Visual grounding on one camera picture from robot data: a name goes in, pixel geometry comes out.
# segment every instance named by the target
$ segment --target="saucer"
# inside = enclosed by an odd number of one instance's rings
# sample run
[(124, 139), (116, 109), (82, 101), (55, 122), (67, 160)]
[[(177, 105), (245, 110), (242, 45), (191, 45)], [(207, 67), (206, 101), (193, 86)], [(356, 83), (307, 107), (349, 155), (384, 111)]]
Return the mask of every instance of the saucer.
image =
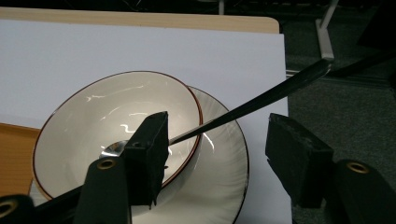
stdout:
[[(227, 112), (211, 95), (191, 87), (200, 102), (204, 122)], [(173, 199), (133, 216), (134, 223), (234, 223), (248, 188), (248, 148), (236, 121), (203, 134), (201, 150), (191, 176)], [(46, 201), (35, 183), (35, 205)]]

